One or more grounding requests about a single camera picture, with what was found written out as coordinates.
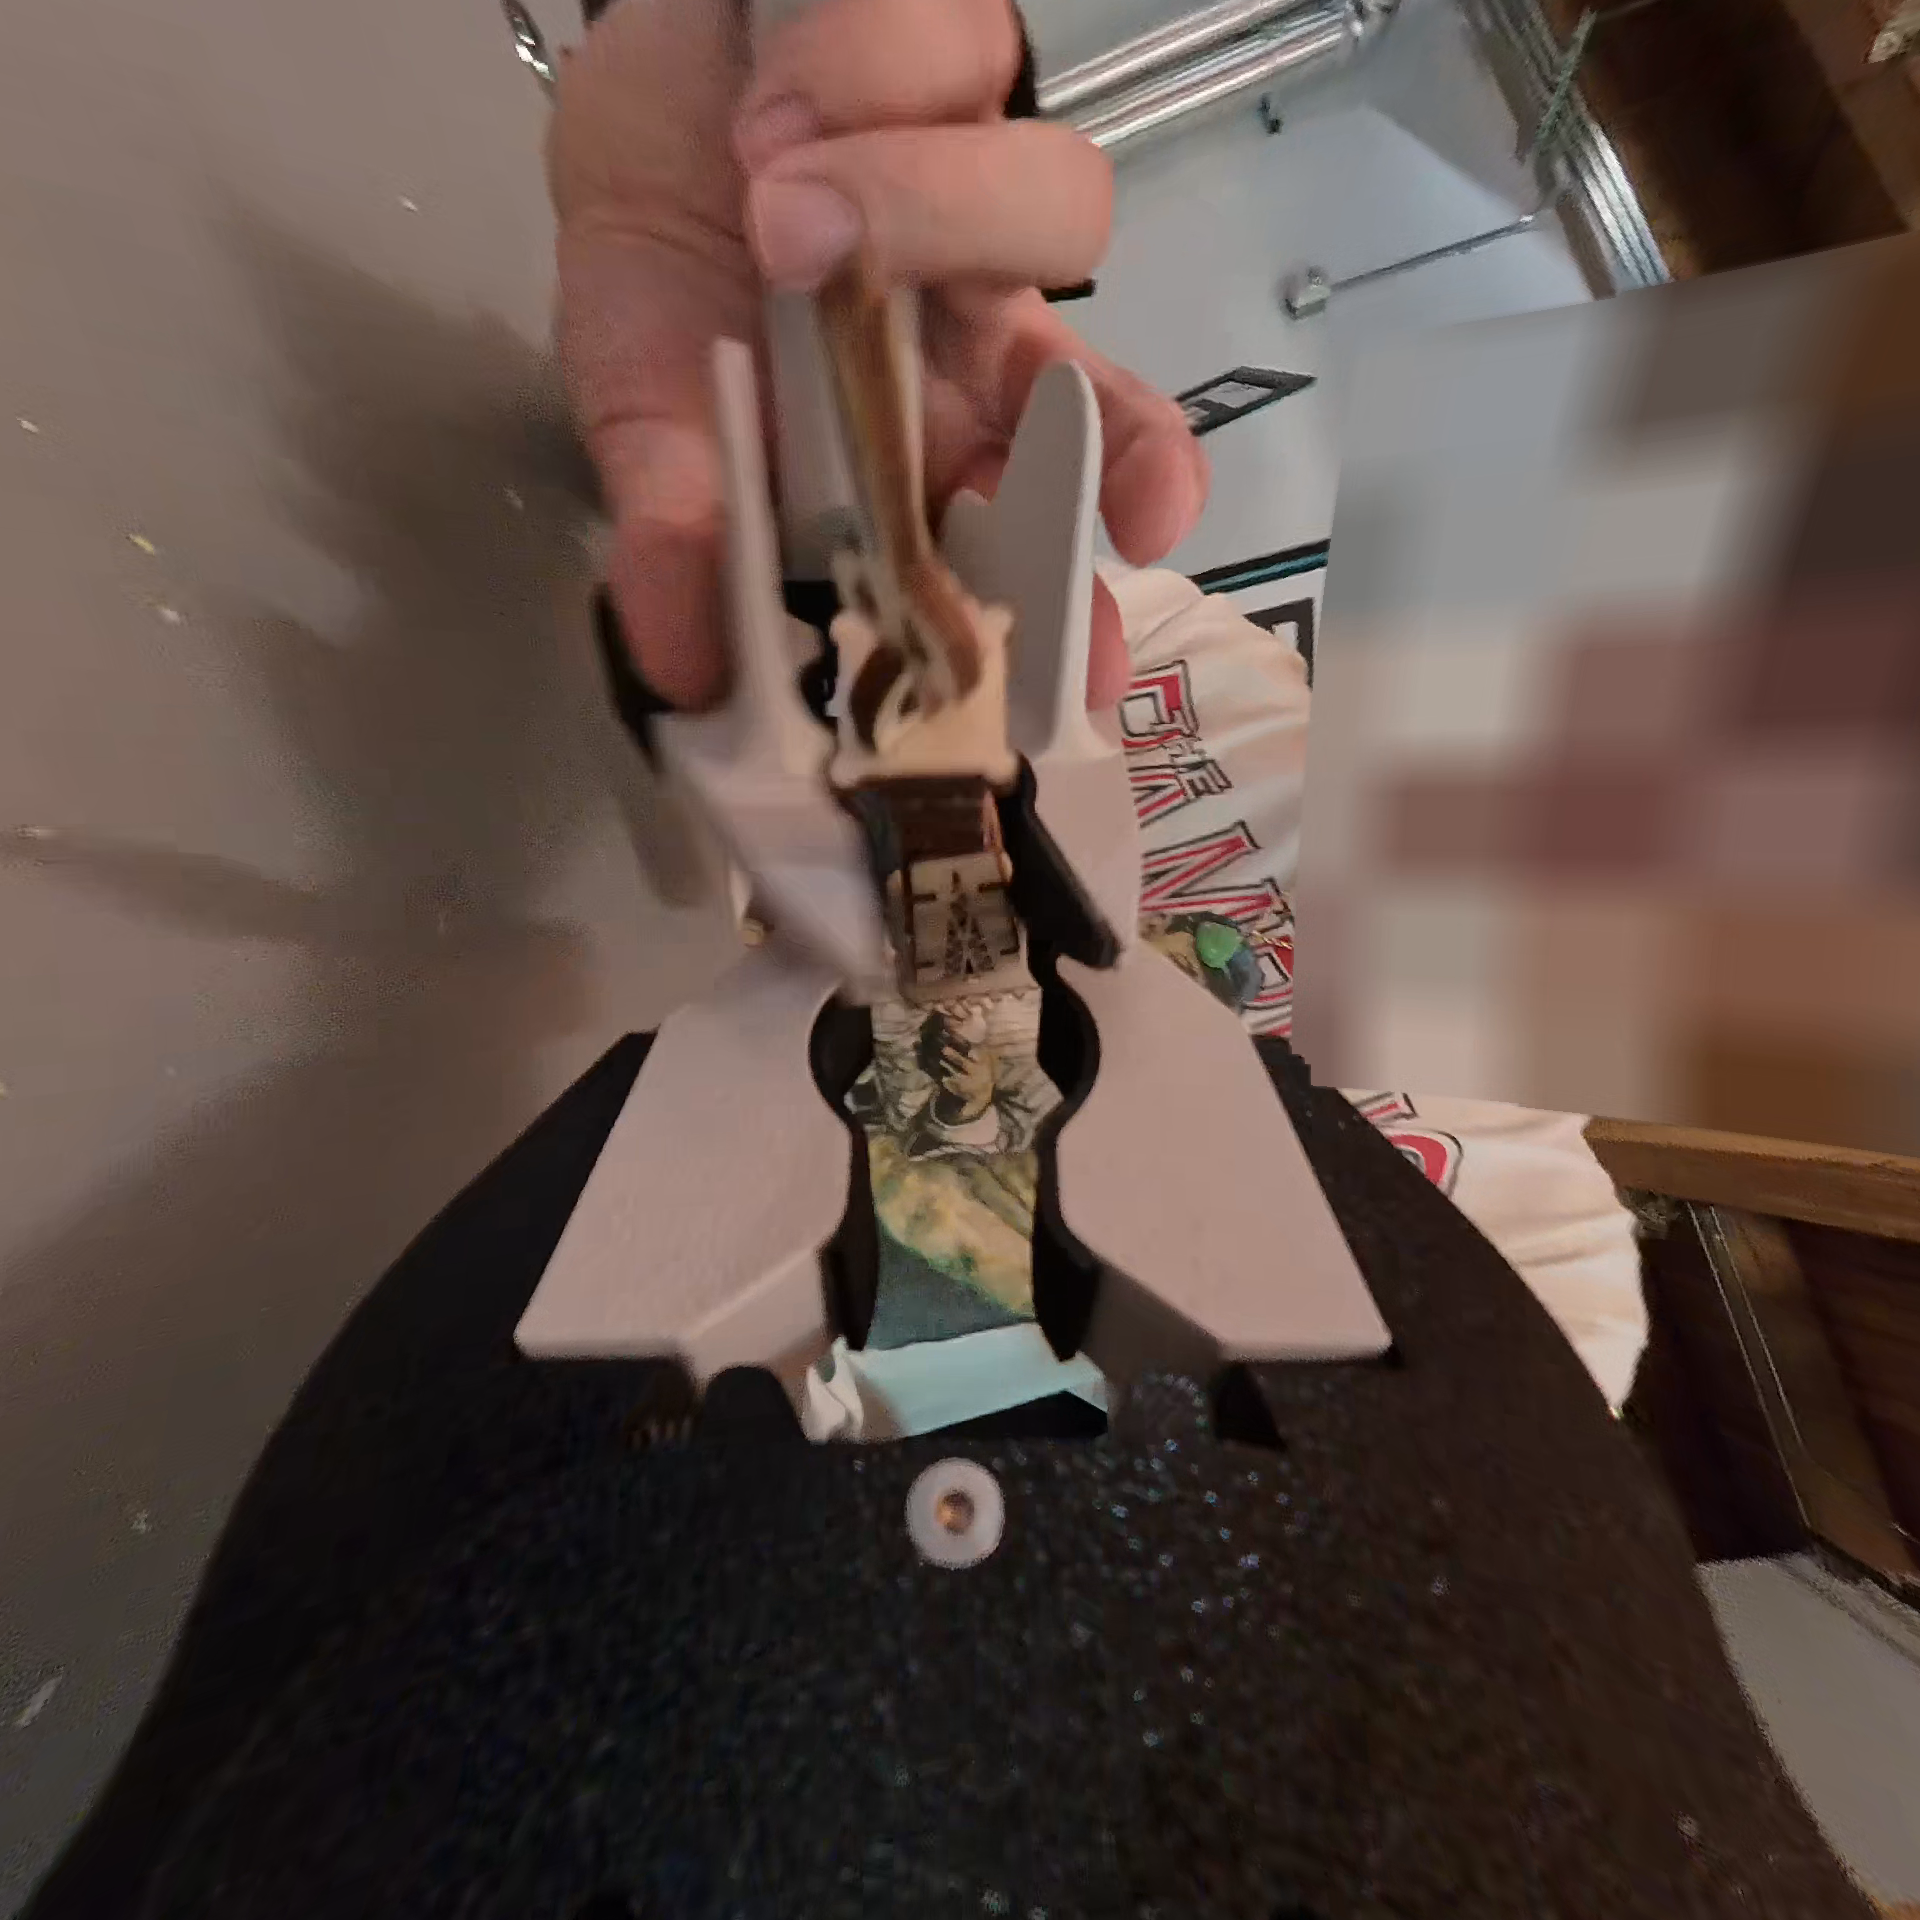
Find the wooden tower spire section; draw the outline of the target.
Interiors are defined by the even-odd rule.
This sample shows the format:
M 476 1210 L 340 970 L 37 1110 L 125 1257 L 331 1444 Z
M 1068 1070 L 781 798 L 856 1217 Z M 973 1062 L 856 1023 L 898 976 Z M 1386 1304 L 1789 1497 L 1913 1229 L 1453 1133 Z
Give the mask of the wooden tower spire section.
M 853 541 L 834 554 L 827 779 L 864 833 L 898 997 L 1009 989 L 1021 980 L 1021 923 L 1000 799 L 1019 785 L 1016 617 L 981 601 L 935 539 L 903 291 L 856 252 L 813 309 L 856 490 Z

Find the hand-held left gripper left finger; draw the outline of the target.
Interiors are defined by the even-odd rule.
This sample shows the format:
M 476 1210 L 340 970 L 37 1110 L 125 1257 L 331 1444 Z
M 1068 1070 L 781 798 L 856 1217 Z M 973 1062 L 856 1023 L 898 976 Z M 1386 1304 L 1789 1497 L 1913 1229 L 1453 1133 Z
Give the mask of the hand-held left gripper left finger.
M 836 976 L 752 948 L 656 1035 L 515 1325 L 527 1359 L 798 1378 L 853 1343 L 864 1136 L 813 1070 Z

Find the person's right hand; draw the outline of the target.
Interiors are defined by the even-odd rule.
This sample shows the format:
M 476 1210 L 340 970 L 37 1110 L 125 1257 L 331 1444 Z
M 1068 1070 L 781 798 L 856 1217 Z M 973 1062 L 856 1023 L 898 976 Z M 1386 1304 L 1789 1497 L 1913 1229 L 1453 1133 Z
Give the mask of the person's right hand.
M 850 258 L 922 291 L 923 488 L 992 497 L 1035 380 L 1087 373 L 1098 511 L 1157 566 L 1208 502 L 1182 409 L 1098 357 L 1044 301 L 1092 280 L 1112 169 L 1068 124 L 1016 114 L 1011 4 L 611 4 L 550 124 L 565 391 L 611 515 L 608 581 L 636 676 L 712 707 L 733 676 L 709 346 L 759 344 L 767 291 Z

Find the white printed shirt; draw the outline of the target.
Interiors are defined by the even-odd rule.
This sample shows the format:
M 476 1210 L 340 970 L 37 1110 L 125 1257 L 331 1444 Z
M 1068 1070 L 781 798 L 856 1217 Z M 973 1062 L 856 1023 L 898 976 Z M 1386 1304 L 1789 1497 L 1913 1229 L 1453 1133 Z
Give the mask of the white printed shirt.
M 1117 723 L 1141 933 L 1248 1032 L 1285 1038 L 1320 592 L 1268 629 L 1176 571 L 1103 563 L 1099 581 L 1129 661 Z M 1107 1406 L 1099 1372 L 1061 1360 L 1031 1310 L 1035 1145 L 1061 1103 L 1037 1035 L 1037 989 L 874 1008 L 874 1059 L 847 1100 L 870 1141 L 874 1318 L 864 1349 L 836 1343 L 805 1372 L 811 1441 L 935 1433 L 1037 1402 L 1068 1420 Z M 1619 1406 L 1645 1349 L 1639 1247 L 1588 1119 L 1403 1092 L 1347 1103 L 1497 1245 Z

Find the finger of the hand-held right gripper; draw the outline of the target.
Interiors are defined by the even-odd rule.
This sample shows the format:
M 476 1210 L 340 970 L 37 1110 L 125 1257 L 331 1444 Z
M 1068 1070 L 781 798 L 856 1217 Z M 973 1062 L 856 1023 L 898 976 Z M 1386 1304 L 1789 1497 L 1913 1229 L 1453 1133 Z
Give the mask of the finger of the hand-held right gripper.
M 945 554 L 975 601 L 1007 608 L 1007 724 L 1016 787 L 1000 803 L 1021 923 L 1059 958 L 1129 948 L 1129 779 L 1117 724 L 1092 712 L 1099 418 L 1075 363 L 1049 366 L 995 494 L 958 490 Z
M 893 991 L 893 949 L 864 833 L 828 790 L 828 734 L 801 697 L 753 351 L 719 338 L 709 375 L 733 683 L 714 707 L 661 719 L 661 761 L 772 912 L 774 933 L 824 965 L 847 998 L 872 1002 Z

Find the silver spiral duct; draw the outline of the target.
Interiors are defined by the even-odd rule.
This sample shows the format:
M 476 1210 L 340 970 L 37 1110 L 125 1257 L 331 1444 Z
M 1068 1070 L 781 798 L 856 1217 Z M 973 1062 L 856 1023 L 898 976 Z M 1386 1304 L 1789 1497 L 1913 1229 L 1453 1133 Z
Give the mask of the silver spiral duct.
M 1099 149 L 1230 106 L 1278 127 L 1278 90 L 1356 63 L 1396 17 L 1401 4 L 1204 4 L 1037 83 L 1037 114 Z

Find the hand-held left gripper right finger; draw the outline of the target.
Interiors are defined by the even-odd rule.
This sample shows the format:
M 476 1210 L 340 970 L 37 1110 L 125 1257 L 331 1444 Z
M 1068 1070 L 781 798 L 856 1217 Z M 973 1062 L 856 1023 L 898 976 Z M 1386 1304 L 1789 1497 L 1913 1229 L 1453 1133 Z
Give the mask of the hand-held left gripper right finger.
M 1251 1032 L 1162 949 L 1053 964 L 1035 1313 L 1098 1367 L 1373 1360 L 1392 1333 Z

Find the metal conduit pipe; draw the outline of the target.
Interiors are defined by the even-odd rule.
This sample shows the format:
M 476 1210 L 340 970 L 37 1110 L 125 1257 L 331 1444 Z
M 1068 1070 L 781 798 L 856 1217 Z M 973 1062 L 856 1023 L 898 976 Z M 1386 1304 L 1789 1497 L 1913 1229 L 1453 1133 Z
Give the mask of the metal conduit pipe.
M 1305 268 L 1301 274 L 1282 277 L 1281 309 L 1285 321 L 1310 321 L 1310 316 L 1322 312 L 1337 297 L 1344 297 L 1353 291 L 1368 291 L 1386 280 L 1396 280 L 1406 274 L 1419 274 L 1427 268 L 1453 263 L 1456 258 L 1473 258 L 1479 252 L 1500 247 L 1500 246 L 1538 227 L 1541 220 L 1543 220 L 1543 211 L 1531 208 L 1500 227 L 1484 227 L 1484 232 L 1473 232 L 1467 237 L 1453 237 L 1453 242 L 1427 247 L 1427 252 L 1410 252 L 1403 258 L 1364 268 L 1358 274 L 1333 277 L 1322 268 Z

